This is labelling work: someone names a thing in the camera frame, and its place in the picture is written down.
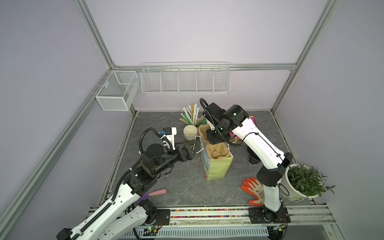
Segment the brown pulp cup carrier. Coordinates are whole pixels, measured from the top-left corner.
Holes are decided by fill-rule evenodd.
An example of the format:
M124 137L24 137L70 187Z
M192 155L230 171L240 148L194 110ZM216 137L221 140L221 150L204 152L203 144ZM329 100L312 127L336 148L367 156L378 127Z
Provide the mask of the brown pulp cup carrier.
M203 143L203 147L206 150L208 156L212 160L224 160L231 156L229 147L225 143L211 144L208 141L207 130L210 130L209 125L201 125L198 127L198 134Z

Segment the green white paper bag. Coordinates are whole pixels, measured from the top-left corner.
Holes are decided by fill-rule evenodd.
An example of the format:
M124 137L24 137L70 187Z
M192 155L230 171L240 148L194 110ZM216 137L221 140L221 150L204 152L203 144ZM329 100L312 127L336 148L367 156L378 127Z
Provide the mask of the green white paper bag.
M209 158L206 150L204 149L200 137L196 137L196 140L199 140L201 144L201 149L198 151L198 153L201 155L206 180L210 181L224 178L234 159L232 153L229 158L224 160L212 160Z

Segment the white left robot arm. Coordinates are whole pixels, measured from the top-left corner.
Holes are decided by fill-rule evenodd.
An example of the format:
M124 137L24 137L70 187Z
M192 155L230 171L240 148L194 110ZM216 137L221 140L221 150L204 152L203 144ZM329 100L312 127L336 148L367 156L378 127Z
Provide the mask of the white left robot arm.
M142 201L123 217L120 215L154 186L159 177L171 173L175 163L192 160L194 144L176 143L171 128L162 132L145 129L138 142L140 158L119 179L111 197L73 229L62 229L57 239L117 240L127 231L155 222L157 208L149 200Z

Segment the paper cups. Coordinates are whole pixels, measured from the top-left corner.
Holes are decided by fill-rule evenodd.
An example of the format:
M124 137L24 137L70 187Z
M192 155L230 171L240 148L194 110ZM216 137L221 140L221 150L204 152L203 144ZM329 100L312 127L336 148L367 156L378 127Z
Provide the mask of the paper cups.
M193 125L188 125L184 127L183 133L186 140L194 141L197 137L198 129Z

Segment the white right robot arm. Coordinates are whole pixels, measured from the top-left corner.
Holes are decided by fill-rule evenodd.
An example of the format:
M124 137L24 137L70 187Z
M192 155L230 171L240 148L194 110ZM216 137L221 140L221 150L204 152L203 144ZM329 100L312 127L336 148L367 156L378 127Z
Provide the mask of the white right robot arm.
M288 213L281 200L281 179L293 159L291 153L279 150L254 124L249 114L239 105L233 105L228 110L222 109L215 103L208 104L200 98L203 115L211 129L206 131L210 144L226 143L239 147L230 141L231 135L239 137L243 144L251 150L250 156L255 155L263 164L257 173L257 180L263 185L265 193L264 217L270 223L282 220L288 223Z

